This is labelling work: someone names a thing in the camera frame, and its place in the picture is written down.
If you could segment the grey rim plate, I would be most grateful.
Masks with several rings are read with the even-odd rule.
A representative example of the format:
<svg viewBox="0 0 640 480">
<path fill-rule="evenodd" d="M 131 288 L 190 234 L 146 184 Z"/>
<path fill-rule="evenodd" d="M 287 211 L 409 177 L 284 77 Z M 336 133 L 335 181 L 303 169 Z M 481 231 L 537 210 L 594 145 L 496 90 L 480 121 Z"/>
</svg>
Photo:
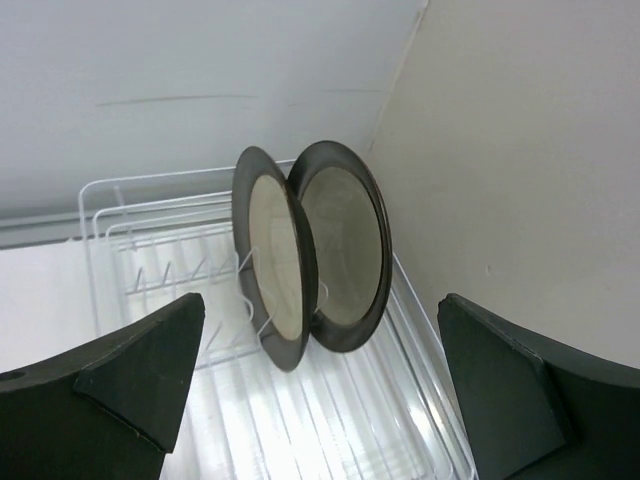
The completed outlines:
<svg viewBox="0 0 640 480">
<path fill-rule="evenodd" d="M 253 335 L 277 368 L 291 372 L 304 356 L 319 293 L 307 216 L 282 170 L 257 146 L 239 156 L 231 204 Z"/>
<path fill-rule="evenodd" d="M 392 235 L 384 197 L 364 161 L 323 140 L 296 159 L 288 182 L 315 244 L 321 299 L 311 333 L 324 348 L 362 347 L 383 317 L 392 284 Z"/>
</svg>

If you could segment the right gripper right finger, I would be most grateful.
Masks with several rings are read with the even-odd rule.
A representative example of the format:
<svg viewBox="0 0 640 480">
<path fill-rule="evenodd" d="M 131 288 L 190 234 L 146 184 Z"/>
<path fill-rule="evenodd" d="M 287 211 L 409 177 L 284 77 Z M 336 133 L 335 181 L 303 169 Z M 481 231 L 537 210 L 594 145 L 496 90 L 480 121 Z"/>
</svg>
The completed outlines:
<svg viewBox="0 0 640 480">
<path fill-rule="evenodd" d="M 638 369 L 458 294 L 437 319 L 479 478 L 638 478 Z"/>
</svg>

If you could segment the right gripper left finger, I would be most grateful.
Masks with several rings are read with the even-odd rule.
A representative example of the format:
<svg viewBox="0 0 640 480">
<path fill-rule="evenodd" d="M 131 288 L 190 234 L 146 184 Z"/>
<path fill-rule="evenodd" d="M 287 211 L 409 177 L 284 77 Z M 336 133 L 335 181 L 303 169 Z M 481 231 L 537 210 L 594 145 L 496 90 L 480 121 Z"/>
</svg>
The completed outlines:
<svg viewBox="0 0 640 480">
<path fill-rule="evenodd" d="M 187 293 L 1 375 L 4 479 L 157 479 L 176 446 L 205 305 Z"/>
</svg>

